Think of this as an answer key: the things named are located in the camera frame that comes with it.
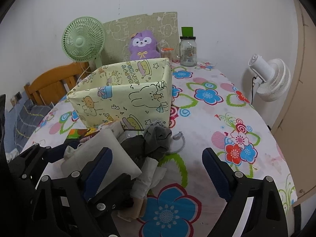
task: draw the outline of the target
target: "fan grille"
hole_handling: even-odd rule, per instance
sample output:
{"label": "fan grille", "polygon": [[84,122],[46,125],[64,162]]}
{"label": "fan grille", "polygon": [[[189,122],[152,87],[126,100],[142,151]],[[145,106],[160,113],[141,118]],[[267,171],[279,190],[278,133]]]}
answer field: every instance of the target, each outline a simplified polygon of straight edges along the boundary
{"label": "fan grille", "polygon": [[102,23],[91,17],[81,17],[72,21],[64,31],[62,47],[72,60],[87,62],[100,54],[104,41]]}
{"label": "fan grille", "polygon": [[257,93],[264,101],[275,101],[287,90],[291,82],[291,73],[284,61],[274,59],[268,61],[268,64],[274,68],[274,77],[267,83],[262,83]]}

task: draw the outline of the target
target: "bed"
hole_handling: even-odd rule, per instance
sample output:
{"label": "bed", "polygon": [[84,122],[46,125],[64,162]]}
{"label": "bed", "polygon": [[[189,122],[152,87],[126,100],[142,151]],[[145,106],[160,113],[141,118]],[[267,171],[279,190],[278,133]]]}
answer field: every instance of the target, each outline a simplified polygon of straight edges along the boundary
{"label": "bed", "polygon": [[[202,152],[211,147],[234,171],[247,177],[273,177],[285,213],[297,200],[293,180],[275,139],[248,99],[209,62],[194,68],[172,63],[172,106],[169,127],[182,131],[185,147],[166,155],[159,165],[167,168],[163,180],[148,193],[144,217],[126,222],[113,216],[121,236],[207,236],[225,207],[205,168]],[[128,117],[121,111],[122,118]],[[85,126],[63,96],[44,117],[23,150],[35,143],[55,147],[71,129]],[[130,136],[141,132],[130,131]],[[63,177],[62,160],[48,164],[43,175]],[[179,205],[186,202],[186,208]]]}

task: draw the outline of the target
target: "red flower print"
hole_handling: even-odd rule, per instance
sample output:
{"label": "red flower print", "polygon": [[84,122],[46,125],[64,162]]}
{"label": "red flower print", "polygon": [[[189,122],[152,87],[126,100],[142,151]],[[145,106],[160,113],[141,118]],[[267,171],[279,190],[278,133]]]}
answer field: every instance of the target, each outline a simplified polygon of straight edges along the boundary
{"label": "red flower print", "polygon": [[241,164],[241,158],[240,158],[241,149],[237,144],[227,145],[225,147],[225,151],[227,152],[226,153],[226,160],[228,162],[234,163],[237,166],[239,166]]}
{"label": "red flower print", "polygon": [[176,125],[176,118],[179,117],[178,115],[179,107],[171,105],[170,109],[170,118],[169,118],[169,128],[173,128]]}
{"label": "red flower print", "polygon": [[242,94],[241,91],[235,91],[235,93],[237,94],[237,98],[240,100],[240,101],[244,101],[246,103],[250,103],[248,101],[248,99]]}

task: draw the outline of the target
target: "power cord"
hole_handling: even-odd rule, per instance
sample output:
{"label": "power cord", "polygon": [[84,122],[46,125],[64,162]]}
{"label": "power cord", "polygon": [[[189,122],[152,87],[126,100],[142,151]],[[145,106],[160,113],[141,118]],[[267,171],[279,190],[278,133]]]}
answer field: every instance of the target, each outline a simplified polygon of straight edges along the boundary
{"label": "power cord", "polygon": [[253,77],[253,78],[252,78],[252,81],[251,81],[251,86],[252,86],[252,88],[251,88],[251,105],[252,105],[252,102],[253,102],[253,87],[254,87],[253,80],[254,80],[255,78],[256,78],[256,77]]}
{"label": "power cord", "polygon": [[17,128],[17,122],[18,122],[18,112],[17,112],[17,109],[16,109],[16,103],[15,103],[15,140],[14,140],[14,142],[15,142],[15,148],[17,148],[16,147],[16,128]]}
{"label": "power cord", "polygon": [[[84,68],[82,67],[82,64],[80,64],[80,67],[81,67],[82,70],[84,70]],[[87,69],[88,69],[88,68],[90,68],[90,64],[89,64],[89,67],[87,67]],[[86,70],[87,70],[87,69],[86,69]],[[87,73],[93,73],[93,71],[87,71]]]}
{"label": "power cord", "polygon": [[82,75],[84,74],[84,73],[86,73],[86,71],[88,70],[90,68],[90,65],[89,65],[89,67],[87,67],[87,69],[80,75],[80,77],[78,78],[78,80],[77,80],[77,83],[76,83],[76,85],[78,85],[78,82],[79,82],[79,79],[81,79],[81,77],[82,77]]}

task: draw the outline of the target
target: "purple plush toy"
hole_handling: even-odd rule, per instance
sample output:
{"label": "purple plush toy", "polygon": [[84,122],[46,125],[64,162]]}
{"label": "purple plush toy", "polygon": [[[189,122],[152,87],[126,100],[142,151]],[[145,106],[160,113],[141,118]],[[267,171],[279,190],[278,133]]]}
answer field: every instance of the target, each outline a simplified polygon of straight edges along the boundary
{"label": "purple plush toy", "polygon": [[137,33],[130,42],[129,51],[131,52],[131,61],[141,59],[160,58],[160,53],[156,50],[157,40],[150,30],[144,30]]}

